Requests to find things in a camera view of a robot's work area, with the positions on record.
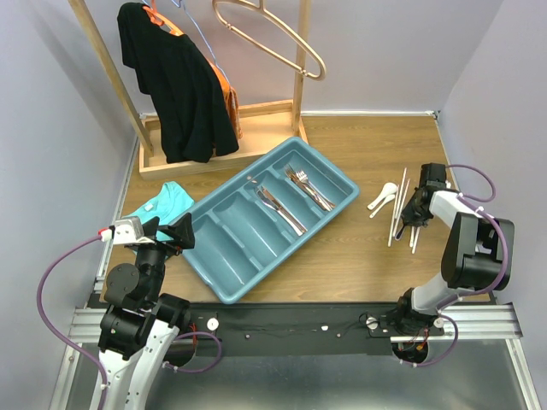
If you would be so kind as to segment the copper knife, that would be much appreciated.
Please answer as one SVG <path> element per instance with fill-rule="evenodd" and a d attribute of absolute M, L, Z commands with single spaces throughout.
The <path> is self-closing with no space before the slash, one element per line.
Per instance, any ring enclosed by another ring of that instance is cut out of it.
<path fill-rule="evenodd" d="M 275 198 L 264 186 L 260 188 L 260 192 L 265 198 L 269 200 L 269 203 L 274 209 L 283 216 L 289 225 L 291 225 L 295 232 L 302 236 L 308 229 L 301 223 L 277 198 Z"/>

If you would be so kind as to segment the silver knife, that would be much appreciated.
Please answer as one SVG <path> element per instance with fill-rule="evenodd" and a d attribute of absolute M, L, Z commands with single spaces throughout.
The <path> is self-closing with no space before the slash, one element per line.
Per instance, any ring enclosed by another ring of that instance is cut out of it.
<path fill-rule="evenodd" d="M 255 193 L 263 202 L 263 204 L 275 211 L 295 231 L 298 236 L 302 236 L 307 231 L 307 228 L 295 216 L 293 216 L 281 204 L 281 202 L 277 200 L 265 187 L 256 187 Z"/>

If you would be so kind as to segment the silver fork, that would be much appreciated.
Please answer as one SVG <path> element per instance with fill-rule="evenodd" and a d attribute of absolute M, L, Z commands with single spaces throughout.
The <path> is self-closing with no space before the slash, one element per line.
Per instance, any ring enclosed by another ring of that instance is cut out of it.
<path fill-rule="evenodd" d="M 311 195 L 315 202 L 325 211 L 332 211 L 335 204 L 323 196 L 315 186 L 310 182 L 308 175 L 303 171 L 296 171 L 296 176 L 299 184 L 304 190 Z"/>

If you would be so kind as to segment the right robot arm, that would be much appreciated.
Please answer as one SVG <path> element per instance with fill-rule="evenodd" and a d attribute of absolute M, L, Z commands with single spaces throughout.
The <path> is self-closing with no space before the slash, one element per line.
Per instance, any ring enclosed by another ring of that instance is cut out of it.
<path fill-rule="evenodd" d="M 448 186 L 447 170 L 476 172 L 491 187 L 486 198 L 465 194 Z M 427 163 L 421 166 L 418 186 L 404 207 L 397 211 L 394 238 L 406 229 L 418 231 L 430 220 L 440 219 L 450 228 L 440 262 L 440 272 L 426 284 L 408 289 L 388 313 L 387 324 L 402 335 L 434 325 L 442 311 L 466 296 L 503 290 L 509 283 L 515 224 L 487 213 L 481 206 L 497 194 L 493 181 L 476 167 L 463 164 Z"/>

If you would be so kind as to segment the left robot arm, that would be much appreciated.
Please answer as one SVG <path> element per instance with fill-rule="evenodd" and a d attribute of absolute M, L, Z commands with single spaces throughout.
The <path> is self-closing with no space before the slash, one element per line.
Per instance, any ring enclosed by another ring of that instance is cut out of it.
<path fill-rule="evenodd" d="M 99 232 L 103 242 L 122 245 L 135 254 L 107 276 L 103 299 L 107 310 L 100 322 L 100 364 L 91 401 L 98 409 L 142 409 L 153 378 L 170 343 L 190 324 L 190 303 L 162 292 L 166 261 L 195 246 L 192 216 L 173 224 L 154 217 L 116 220 Z"/>

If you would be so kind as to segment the white chopstick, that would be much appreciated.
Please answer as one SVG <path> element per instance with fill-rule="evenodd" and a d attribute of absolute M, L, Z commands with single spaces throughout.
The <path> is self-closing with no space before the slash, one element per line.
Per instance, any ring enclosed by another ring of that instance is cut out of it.
<path fill-rule="evenodd" d="M 404 184 L 405 184 L 405 180 L 406 180 L 406 174 L 407 174 L 407 168 L 405 167 L 403 169 L 403 176 L 402 176 L 401 184 L 397 187 L 397 191 L 396 191 L 394 207 L 393 207 L 392 217 L 391 217 L 390 230 L 389 230 L 389 234 L 388 234 L 388 241 L 387 241 L 387 246 L 388 247 L 391 247 L 393 236 L 394 236 L 394 229 L 396 227 L 396 220 L 397 220 L 397 215 L 398 215 L 399 204 L 400 204 L 400 201 L 401 201 L 402 196 L 403 196 L 403 189 L 404 189 Z"/>
<path fill-rule="evenodd" d="M 398 210 L 397 210 L 397 216 L 396 216 L 395 221 L 394 221 L 394 228 L 393 228 L 393 231 L 392 231 L 394 238 L 396 238 L 396 236 L 397 236 L 398 225 L 399 225 L 399 221 L 401 219 L 403 206 L 404 206 L 404 203 L 406 201 L 406 196 L 407 196 L 407 193 L 408 193 L 408 190 L 409 190 L 409 184 L 410 184 L 410 179 L 407 179 L 406 184 L 404 186 L 403 193 L 400 197 L 399 206 L 398 206 Z"/>
<path fill-rule="evenodd" d="M 420 227 L 413 227 L 411 231 L 411 253 L 414 254 L 417 248 L 417 244 L 419 241 L 419 235 L 420 235 L 421 228 Z"/>

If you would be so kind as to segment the teal folded t-shirt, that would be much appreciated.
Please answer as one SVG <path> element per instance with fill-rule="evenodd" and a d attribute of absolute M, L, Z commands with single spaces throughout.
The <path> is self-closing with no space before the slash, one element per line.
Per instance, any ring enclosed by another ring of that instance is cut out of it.
<path fill-rule="evenodd" d="M 195 201 L 176 182 L 169 181 L 162 185 L 160 192 L 137 208 L 125 218 L 138 217 L 141 225 L 155 217 L 159 218 L 159 225 L 173 225 L 177 222 Z"/>

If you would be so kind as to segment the small white spoon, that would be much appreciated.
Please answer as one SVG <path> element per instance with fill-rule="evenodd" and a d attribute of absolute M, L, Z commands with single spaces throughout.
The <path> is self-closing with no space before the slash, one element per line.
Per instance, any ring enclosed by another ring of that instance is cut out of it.
<path fill-rule="evenodd" d="M 390 194 L 388 196 L 386 196 L 382 201 L 381 203 L 371 212 L 371 214 L 369 215 L 369 218 L 372 219 L 374 218 L 378 213 L 379 211 L 386 205 L 388 204 L 389 202 L 393 201 L 395 199 L 396 195 L 395 194 Z"/>

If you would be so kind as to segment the white ceramic spoon left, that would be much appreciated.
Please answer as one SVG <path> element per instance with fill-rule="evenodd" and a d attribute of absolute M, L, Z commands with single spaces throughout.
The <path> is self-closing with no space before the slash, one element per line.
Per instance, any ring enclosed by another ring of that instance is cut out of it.
<path fill-rule="evenodd" d="M 375 209 L 380 204 L 380 202 L 383 201 L 387 196 L 395 194 L 396 192 L 397 185 L 395 183 L 385 183 L 377 197 L 367 205 L 368 210 Z"/>

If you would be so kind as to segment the blue-grey plastic cutlery tray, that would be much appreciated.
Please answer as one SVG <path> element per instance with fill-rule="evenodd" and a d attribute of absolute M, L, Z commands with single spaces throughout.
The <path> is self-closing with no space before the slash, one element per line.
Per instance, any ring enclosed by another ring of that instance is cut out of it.
<path fill-rule="evenodd" d="M 296 171 L 335 208 L 323 210 Z M 255 193 L 264 186 L 308 229 L 302 236 Z M 342 170 L 300 138 L 267 152 L 191 209 L 196 246 L 168 263 L 163 289 L 193 302 L 308 302 L 327 267 L 326 252 L 307 242 L 359 196 Z"/>

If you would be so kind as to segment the black t-shirt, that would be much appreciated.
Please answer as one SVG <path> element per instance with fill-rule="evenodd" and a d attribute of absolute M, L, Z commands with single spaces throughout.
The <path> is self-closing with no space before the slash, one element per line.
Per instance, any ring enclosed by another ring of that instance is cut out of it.
<path fill-rule="evenodd" d="M 161 123 L 167 163 L 207 163 L 239 149 L 224 102 L 210 83 L 206 58 L 187 35 L 176 37 L 150 22 L 141 3 L 117 15 L 122 63 L 134 70 Z"/>

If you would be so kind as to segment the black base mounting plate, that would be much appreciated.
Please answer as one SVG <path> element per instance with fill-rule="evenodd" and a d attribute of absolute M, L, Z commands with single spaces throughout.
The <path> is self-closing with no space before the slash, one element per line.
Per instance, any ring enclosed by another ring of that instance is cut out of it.
<path fill-rule="evenodd" d="M 391 355 L 389 333 L 366 326 L 380 319 L 393 302 L 236 303 L 193 302 L 190 317 L 199 331 L 217 319 L 212 333 L 224 357 L 330 354 Z"/>

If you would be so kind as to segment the wooden clothes rack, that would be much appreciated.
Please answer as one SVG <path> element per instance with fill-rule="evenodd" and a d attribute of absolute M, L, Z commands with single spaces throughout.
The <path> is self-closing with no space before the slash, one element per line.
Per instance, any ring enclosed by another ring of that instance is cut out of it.
<path fill-rule="evenodd" d="M 141 146 L 143 179 L 164 179 L 251 163 L 286 139 L 307 140 L 291 100 L 239 106 L 226 75 L 153 1 L 117 8 L 121 57 L 155 114 L 143 121 L 82 1 L 70 3 Z"/>

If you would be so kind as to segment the orange garment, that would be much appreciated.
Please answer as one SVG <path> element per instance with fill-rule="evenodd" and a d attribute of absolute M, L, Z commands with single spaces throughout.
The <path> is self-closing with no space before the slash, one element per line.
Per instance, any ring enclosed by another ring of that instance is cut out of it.
<path fill-rule="evenodd" d="M 243 137 L 243 131 L 240 125 L 238 94 L 230 85 L 227 76 L 209 59 L 206 60 L 210 68 L 210 83 L 213 93 L 218 100 L 224 102 L 227 117 L 230 120 L 236 139 L 239 141 Z"/>

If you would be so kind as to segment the orange plastic hanger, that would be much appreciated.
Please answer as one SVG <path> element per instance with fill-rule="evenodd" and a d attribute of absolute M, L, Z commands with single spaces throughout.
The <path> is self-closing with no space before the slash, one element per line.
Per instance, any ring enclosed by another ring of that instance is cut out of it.
<path fill-rule="evenodd" d="M 143 6 L 143 10 L 148 15 L 150 22 L 156 26 L 159 26 L 163 31 L 176 37 L 184 35 L 184 33 L 172 21 L 157 11 L 157 7 L 153 2 L 151 2 L 150 5 L 145 4 Z"/>

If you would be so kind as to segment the copper metal hanger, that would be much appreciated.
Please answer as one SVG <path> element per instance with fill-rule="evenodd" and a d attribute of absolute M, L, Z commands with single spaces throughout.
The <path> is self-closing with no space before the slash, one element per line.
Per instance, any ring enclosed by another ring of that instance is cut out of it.
<path fill-rule="evenodd" d="M 309 42 L 311 2 L 297 3 L 292 25 L 265 1 L 213 1 L 216 19 L 232 34 L 313 81 L 326 77 L 326 63 Z"/>

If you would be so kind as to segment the aluminium frame rail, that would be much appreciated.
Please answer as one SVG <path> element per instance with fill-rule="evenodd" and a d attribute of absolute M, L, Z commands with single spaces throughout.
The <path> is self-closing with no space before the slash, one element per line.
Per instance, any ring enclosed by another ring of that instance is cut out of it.
<path fill-rule="evenodd" d="M 504 340 L 512 350 L 526 404 L 539 401 L 526 361 L 517 348 L 522 331 L 511 304 L 457 302 L 438 312 L 414 313 L 393 302 L 205 303 L 169 311 L 144 323 L 144 334 L 128 355 L 117 352 L 136 329 L 122 324 L 108 307 L 76 311 L 67 356 L 85 356 L 95 343 L 94 409 L 141 409 L 162 368 L 182 372 L 175 344 L 185 340 L 192 353 L 214 362 L 228 356 L 368 354 L 395 355 L 403 364 L 428 366 L 434 341 Z"/>

